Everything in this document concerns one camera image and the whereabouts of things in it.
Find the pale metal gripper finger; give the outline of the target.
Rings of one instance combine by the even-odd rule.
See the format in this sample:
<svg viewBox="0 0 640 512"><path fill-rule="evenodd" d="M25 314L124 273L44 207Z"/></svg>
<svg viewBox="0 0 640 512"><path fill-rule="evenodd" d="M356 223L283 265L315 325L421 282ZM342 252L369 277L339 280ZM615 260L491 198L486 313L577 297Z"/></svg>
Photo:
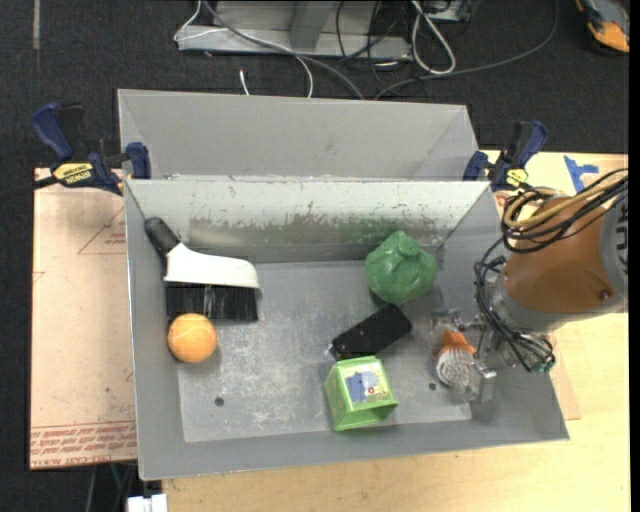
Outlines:
<svg viewBox="0 0 640 512"><path fill-rule="evenodd" d="M469 382L463 387L464 401L476 404L492 401L495 395L497 371L481 361L474 361L469 369Z"/></svg>
<svg viewBox="0 0 640 512"><path fill-rule="evenodd" d="M446 331L462 332L465 330L459 308L434 310L431 313L431 326L435 342L440 342Z"/></svg>

